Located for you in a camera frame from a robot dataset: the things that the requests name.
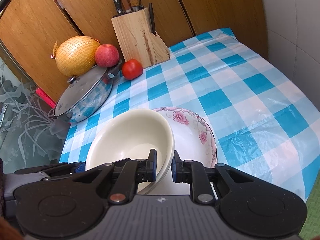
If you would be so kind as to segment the blue white checkered tablecloth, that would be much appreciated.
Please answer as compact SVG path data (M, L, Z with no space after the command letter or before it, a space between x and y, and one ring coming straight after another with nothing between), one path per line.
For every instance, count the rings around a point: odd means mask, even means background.
M60 160L85 161L97 132L118 114L180 107L211 126L220 162L307 199L319 172L319 111L303 92L229 28L170 52L132 81L118 76L103 106L71 125Z

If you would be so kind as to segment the deep plate pink flower rim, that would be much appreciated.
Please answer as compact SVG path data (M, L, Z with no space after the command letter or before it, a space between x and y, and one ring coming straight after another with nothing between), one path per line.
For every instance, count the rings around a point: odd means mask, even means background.
M175 138L175 150L181 160L195 160L204 167L214 167L217 163L217 147L210 126L198 114L178 107L161 107L154 111L168 121ZM190 186L186 183L176 184L172 181L171 168L166 176L150 195L183 195L190 194Z

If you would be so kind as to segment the cream bowl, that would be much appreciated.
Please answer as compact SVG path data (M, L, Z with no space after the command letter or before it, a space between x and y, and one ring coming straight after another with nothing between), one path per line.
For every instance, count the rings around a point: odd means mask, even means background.
M129 110L108 120L89 148L86 170L126 158L135 160L143 131L165 125L169 125L165 117L150 109Z
M155 182L143 182L139 194L150 193L167 175L174 155L175 140L169 125L147 128L139 139L135 159L147 159L151 149L156 150L157 166Z

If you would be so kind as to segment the red cutting board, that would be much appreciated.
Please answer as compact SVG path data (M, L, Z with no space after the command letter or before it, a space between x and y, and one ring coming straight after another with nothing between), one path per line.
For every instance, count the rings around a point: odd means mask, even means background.
M37 87L36 94L46 102L51 108L55 107L55 102L40 87Z

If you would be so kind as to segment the red tomato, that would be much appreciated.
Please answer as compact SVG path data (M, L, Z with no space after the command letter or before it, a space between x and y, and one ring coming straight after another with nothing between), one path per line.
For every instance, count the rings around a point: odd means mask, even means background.
M127 80L133 80L143 73L142 64L136 59L126 61L121 68L123 77Z

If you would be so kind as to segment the steel pan with lid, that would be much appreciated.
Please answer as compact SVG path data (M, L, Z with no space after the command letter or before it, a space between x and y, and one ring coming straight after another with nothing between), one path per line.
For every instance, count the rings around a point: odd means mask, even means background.
M120 73L122 61L110 68L98 65L80 76L69 78L69 86L48 113L68 123L81 122L96 112L108 98L113 82Z

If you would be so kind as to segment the black scissors in block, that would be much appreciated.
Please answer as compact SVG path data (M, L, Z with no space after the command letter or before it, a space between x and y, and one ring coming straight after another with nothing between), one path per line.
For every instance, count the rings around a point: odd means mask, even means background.
M152 3L149 3L148 10L149 10L150 23L151 23L151 32L153 33L153 35L157 36Z

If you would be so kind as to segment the wooden knife block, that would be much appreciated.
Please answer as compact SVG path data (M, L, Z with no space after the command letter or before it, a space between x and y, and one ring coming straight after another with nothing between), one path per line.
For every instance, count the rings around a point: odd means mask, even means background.
M148 8L114 17L111 22L125 61L135 59L148 68L170 59L169 48L152 32Z

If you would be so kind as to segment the wooden cabinet doors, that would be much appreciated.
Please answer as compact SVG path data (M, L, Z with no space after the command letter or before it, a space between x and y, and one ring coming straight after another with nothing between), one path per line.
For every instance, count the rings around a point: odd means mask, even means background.
M229 27L236 37L268 56L263 0L142 0L152 3L156 30L167 46ZM117 44L112 0L6 0L1 6L1 44L53 100L67 86L50 58L55 43L87 35Z

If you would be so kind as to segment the yellow netted pomelo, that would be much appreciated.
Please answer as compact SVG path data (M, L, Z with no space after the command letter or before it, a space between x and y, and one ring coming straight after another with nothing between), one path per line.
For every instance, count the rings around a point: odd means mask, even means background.
M80 76L95 65L95 51L100 42L90 36L74 36L58 46L55 42L51 58L67 77Z

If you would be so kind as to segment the frosted glass door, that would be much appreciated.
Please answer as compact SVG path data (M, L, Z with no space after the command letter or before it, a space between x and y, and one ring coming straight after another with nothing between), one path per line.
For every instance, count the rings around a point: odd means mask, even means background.
M57 164L69 124L48 117L36 85L1 45L1 160L5 173Z

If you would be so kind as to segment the red apple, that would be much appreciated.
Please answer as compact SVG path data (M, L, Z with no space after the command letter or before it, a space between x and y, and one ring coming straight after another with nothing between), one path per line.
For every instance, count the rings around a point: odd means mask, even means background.
M110 68L119 62L120 55L119 51L114 45L101 44L96 49L94 58L99 67Z

